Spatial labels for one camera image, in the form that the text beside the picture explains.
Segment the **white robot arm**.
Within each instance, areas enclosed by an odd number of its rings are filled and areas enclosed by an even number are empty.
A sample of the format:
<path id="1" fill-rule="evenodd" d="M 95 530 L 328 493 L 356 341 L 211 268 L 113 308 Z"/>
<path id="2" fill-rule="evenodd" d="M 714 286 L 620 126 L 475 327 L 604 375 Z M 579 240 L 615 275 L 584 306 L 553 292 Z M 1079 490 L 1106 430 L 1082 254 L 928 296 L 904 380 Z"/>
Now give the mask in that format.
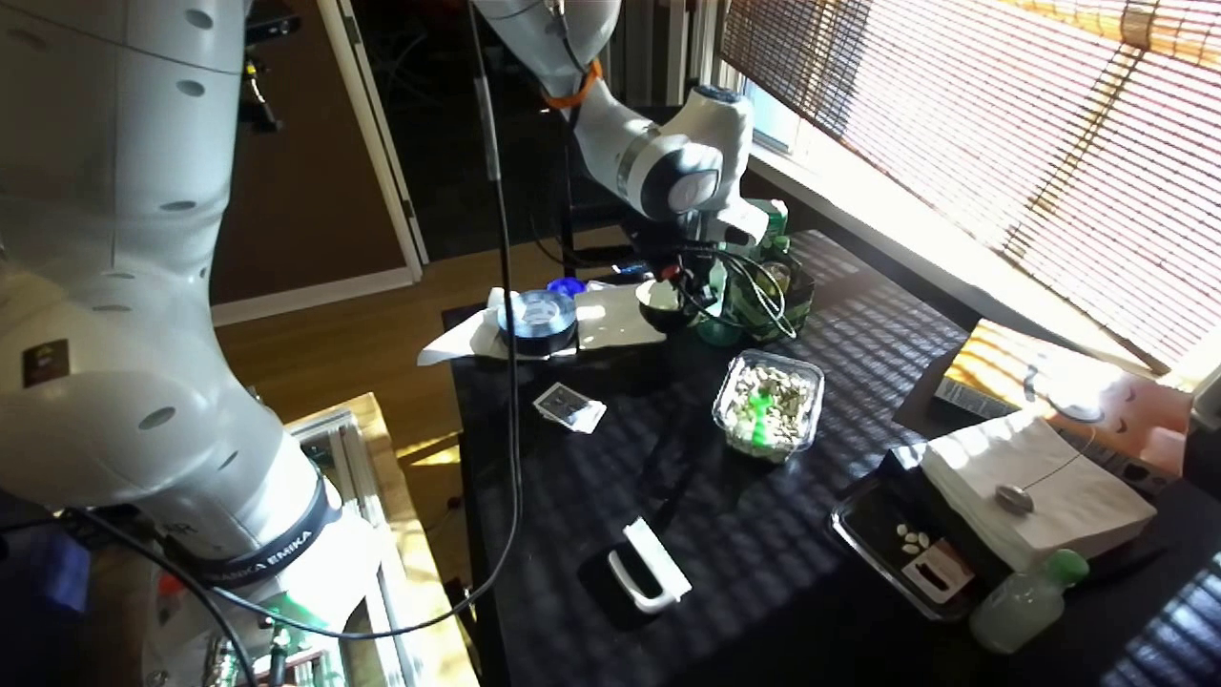
<path id="1" fill-rule="evenodd" d="M 250 0 L 0 0 L 0 479 L 129 509 L 204 602 L 147 642 L 204 678 L 218 596 L 339 622 L 367 523 L 228 369 L 211 268 L 228 211 Z"/>

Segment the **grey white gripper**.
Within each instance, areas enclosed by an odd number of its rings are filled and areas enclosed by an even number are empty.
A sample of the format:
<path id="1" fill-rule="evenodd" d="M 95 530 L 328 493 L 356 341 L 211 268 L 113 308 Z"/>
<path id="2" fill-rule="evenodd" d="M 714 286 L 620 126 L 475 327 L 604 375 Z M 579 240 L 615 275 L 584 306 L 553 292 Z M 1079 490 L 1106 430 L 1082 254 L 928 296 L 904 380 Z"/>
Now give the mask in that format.
<path id="1" fill-rule="evenodd" d="M 766 229 L 771 229 L 766 201 L 728 201 L 721 211 L 679 211 L 660 229 L 654 281 L 666 281 L 675 292 L 681 292 L 681 281 L 686 281 L 691 317 L 703 317 L 707 306 L 714 303 L 707 252 L 759 249 Z"/>

